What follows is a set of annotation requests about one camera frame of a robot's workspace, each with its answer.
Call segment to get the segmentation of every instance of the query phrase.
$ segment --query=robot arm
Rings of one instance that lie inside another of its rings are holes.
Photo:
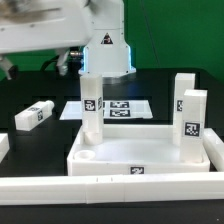
[[[123,0],[0,0],[0,55],[57,49],[64,75],[66,49],[75,46],[86,46],[81,75],[117,79],[134,73]]]

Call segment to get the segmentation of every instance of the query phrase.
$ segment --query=circular hole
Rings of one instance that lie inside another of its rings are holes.
[[[81,150],[74,155],[75,160],[92,160],[95,158],[95,152],[91,150]]]

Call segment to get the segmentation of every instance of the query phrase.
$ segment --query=white platform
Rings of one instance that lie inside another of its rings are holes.
[[[103,143],[88,146],[81,128],[67,159],[68,175],[208,172],[205,150],[201,163],[179,160],[172,133],[168,125],[104,125]]]
[[[128,102],[128,107],[111,108],[111,102]],[[130,116],[110,116],[110,110],[129,110]],[[104,101],[104,118],[106,119],[134,119],[134,118],[152,118],[152,111],[147,100],[128,100],[128,101]],[[81,120],[82,103],[81,101],[68,101],[61,114],[60,120]]]

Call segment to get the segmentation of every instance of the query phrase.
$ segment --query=white pillar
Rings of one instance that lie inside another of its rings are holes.
[[[180,160],[202,162],[206,90],[186,90],[182,113]]]
[[[174,109],[173,109],[173,144],[180,146],[182,107],[184,93],[187,89],[194,89],[194,73],[178,73],[175,78]]]
[[[97,145],[103,141],[103,82],[101,75],[80,78],[82,126],[85,143]]]

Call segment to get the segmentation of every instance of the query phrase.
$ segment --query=white tray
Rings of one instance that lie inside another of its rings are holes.
[[[67,158],[68,175],[116,175],[208,172],[203,151],[201,163],[179,160],[170,125],[104,125],[104,141],[84,143],[82,127]]]

